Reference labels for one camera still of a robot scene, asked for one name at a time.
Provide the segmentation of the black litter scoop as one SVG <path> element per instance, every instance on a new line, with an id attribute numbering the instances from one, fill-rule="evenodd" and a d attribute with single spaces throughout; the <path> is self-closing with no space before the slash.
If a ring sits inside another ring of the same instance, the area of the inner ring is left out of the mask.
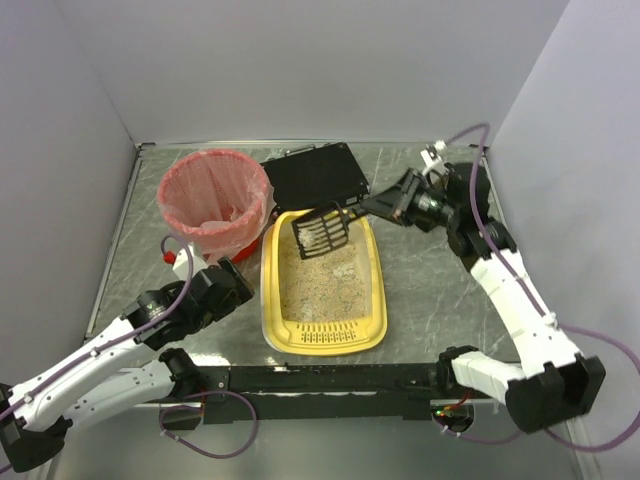
<path id="1" fill-rule="evenodd" d="M 291 225 L 300 258 L 310 260 L 345 247 L 349 225 L 367 214 L 359 205 L 343 208 L 330 201 L 296 218 Z"/>

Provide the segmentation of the yellow litter box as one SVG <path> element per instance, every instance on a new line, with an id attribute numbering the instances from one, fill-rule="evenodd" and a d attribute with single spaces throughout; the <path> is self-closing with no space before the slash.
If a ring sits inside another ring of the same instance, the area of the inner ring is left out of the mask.
<path id="1" fill-rule="evenodd" d="M 261 306 L 265 340 L 304 356 L 342 356 L 377 346 L 388 328 L 383 274 L 369 222 L 351 225 L 346 248 L 303 261 L 286 212 L 262 247 Z"/>

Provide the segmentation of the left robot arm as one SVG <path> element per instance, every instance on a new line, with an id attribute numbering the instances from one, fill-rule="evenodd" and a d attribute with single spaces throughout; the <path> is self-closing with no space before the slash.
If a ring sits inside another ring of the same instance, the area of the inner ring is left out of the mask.
<path id="1" fill-rule="evenodd" d="M 53 459 L 68 433 L 152 400 L 197 396 L 203 383 L 177 342 L 254 296 L 227 258 L 141 293 L 99 335 L 47 371 L 1 387 L 1 446 L 9 468 Z"/>

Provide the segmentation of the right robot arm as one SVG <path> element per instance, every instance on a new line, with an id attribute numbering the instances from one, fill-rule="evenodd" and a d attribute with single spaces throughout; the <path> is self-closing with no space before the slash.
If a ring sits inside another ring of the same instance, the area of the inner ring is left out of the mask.
<path id="1" fill-rule="evenodd" d="M 443 392 L 466 387 L 506 406 L 519 430 L 534 433 L 589 413 L 606 370 L 560 328 L 524 266 L 506 226 L 490 213 L 491 182 L 483 166 L 448 163 L 436 182 L 410 168 L 360 209 L 424 232 L 442 228 L 450 250 L 481 287 L 512 340 L 519 361 L 505 363 L 476 347 L 439 356 Z"/>

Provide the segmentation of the black carrying case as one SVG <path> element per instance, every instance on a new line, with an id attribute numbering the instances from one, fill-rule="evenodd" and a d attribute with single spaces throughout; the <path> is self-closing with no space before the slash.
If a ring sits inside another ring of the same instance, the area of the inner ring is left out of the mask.
<path id="1" fill-rule="evenodd" d="M 312 209 L 329 201 L 348 207 L 370 193 L 363 170 L 344 142 L 298 147 L 266 160 L 262 166 L 274 188 L 278 214 Z"/>

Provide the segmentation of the red waste basket with liner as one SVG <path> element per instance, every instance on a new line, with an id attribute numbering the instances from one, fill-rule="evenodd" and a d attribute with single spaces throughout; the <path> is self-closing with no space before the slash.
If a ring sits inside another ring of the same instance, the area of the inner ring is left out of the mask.
<path id="1" fill-rule="evenodd" d="M 209 264 L 232 259 L 260 237 L 275 208 L 264 168 L 237 150 L 208 149 L 178 160 L 156 193 L 171 229 Z"/>

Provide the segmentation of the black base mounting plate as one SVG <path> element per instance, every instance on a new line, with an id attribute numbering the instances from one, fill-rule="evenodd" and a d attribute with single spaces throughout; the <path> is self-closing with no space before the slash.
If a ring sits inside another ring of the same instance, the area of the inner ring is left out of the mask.
<path id="1" fill-rule="evenodd" d="M 213 394 L 202 398 L 202 394 Z M 426 420 L 436 405 L 455 403 L 469 390 L 442 389 L 434 363 L 197 366 L 164 402 L 204 401 L 206 424 L 250 420 L 232 393 L 246 398 L 260 420 L 400 417 Z"/>

